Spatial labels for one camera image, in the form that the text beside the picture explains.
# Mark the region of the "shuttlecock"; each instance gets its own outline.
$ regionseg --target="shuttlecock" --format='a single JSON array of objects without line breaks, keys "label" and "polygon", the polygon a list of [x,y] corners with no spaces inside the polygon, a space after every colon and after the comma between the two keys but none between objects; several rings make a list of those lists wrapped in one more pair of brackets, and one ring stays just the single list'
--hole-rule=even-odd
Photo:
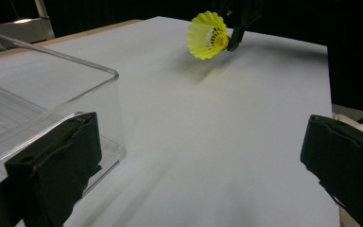
[{"label": "shuttlecock", "polygon": [[200,13],[192,20],[186,40],[190,53],[202,60],[211,59],[229,44],[223,18],[210,11]]}]

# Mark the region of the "table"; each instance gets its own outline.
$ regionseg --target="table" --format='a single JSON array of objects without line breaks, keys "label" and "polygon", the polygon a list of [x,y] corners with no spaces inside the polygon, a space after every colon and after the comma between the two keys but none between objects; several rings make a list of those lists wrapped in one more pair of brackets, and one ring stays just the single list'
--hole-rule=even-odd
[{"label": "table", "polygon": [[156,17],[46,46],[120,73],[128,154],[65,226],[339,226],[300,162],[310,114],[332,112],[326,47],[247,32],[202,61],[188,25]]}]

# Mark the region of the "tabletop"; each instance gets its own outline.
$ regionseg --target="tabletop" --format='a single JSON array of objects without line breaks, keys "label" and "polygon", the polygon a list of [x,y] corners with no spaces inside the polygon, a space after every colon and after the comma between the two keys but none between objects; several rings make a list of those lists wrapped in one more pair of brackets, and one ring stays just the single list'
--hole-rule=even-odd
[{"label": "tabletop", "polygon": [[309,116],[332,112],[326,47],[246,32],[202,61],[188,25],[156,17],[46,46],[120,74],[127,155],[65,226],[339,226],[300,162]]}]

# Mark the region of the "clear plastic container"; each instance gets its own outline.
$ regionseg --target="clear plastic container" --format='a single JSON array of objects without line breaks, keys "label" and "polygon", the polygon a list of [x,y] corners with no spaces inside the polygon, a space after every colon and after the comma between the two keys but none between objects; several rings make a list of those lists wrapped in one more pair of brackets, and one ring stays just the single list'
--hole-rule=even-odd
[{"label": "clear plastic container", "polygon": [[[0,182],[10,157],[61,121],[96,112],[102,170],[90,179],[88,193],[126,154],[118,77],[110,68],[0,36]],[[107,96],[112,102],[100,101]]]}]

